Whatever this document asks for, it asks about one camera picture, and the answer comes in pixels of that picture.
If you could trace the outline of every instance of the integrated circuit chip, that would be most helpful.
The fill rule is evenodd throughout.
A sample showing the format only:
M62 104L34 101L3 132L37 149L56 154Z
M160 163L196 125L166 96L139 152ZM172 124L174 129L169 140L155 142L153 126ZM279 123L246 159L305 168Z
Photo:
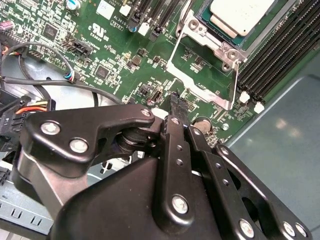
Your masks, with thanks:
M50 24L46 24L43 30L43 35L50 40L55 40L56 36L58 34L58 29L56 29L54 26L51 26Z
M101 79L106 79L108 74L109 74L109 70L101 65L98 66L98 69L95 71L95 75Z

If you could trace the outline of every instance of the red wire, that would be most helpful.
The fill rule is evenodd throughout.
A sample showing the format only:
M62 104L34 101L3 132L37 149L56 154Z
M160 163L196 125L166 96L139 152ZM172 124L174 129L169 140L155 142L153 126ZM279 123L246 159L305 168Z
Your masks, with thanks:
M35 111L35 110L42 111L42 112L46 112L47 111L47 109L44 108L44 107L27 106L27 107L19 109L15 114L22 114L24 112Z

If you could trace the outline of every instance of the metal linkage bar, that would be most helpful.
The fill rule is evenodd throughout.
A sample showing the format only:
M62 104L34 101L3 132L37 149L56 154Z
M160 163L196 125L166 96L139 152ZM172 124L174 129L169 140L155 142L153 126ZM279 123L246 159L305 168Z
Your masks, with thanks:
M189 144L184 140L180 119L169 115L161 131L160 160L157 167L152 215L166 233L181 234L195 220Z

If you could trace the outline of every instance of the black cable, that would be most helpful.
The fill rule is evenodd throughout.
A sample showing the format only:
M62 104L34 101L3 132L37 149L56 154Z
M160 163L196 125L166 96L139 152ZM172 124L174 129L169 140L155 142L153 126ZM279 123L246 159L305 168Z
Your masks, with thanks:
M23 57L21 57L21 55L19 55L19 57L18 57L18 63L19 63L20 70L23 73L24 77L28 80L34 81L35 79L29 74L29 72L26 68L25 59ZM42 98L44 100L51 99L50 94L43 86L34 85L34 88L42 95Z
M21 78L15 78L15 77L9 77L4 76L2 77L3 81L6 84L19 84L19 85L34 85L34 86L65 86L65 87L74 87L79 89L84 89L91 91L96 94L100 94L101 96L113 101L114 103L121 105L123 104L122 101L112 93L103 91L101 89L86 85L83 82L77 82L77 83L70 83L68 81L61 81L61 80L54 80L54 81L42 81L42 80L25 80Z
M98 94L96 94L95 92L92 92L92 97L93 97L94 107L99 107Z
M47 44L44 44L44 43L41 43L41 42L33 42L33 41L27 41L27 42L20 43L20 44L17 44L17 45L14 45L14 46L10 47L8 49L8 51L3 55L1 65L4 64L4 61L6 60L7 56L10 53L14 52L15 50L18 50L20 48L25 48L25 47L30 46L30 45L45 47L45 48L53 51L56 55L58 55L62 59L62 61L65 63L65 65L70 69L70 72L74 72L74 68L70 65L68 60L60 52L55 50L53 47L48 46Z
M2 44L1 44L1 38L0 38L0 87L2 90L5 90L5 84L3 81L1 81L1 68L2 68Z

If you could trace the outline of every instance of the orange wire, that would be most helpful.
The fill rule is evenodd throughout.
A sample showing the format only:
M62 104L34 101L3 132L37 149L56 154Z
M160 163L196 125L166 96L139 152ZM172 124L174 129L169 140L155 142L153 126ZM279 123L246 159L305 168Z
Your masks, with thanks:
M6 54L6 52L9 50L9 48L7 46L4 46L5 49L2 51L2 55Z
M39 107L39 106L27 106L27 107L24 107L24 108L19 109L15 114L22 114L22 113L27 112L27 111L35 111L35 110L39 110L39 111L43 111L43 112L46 112L46 111L47 111L47 109L44 108L44 107Z

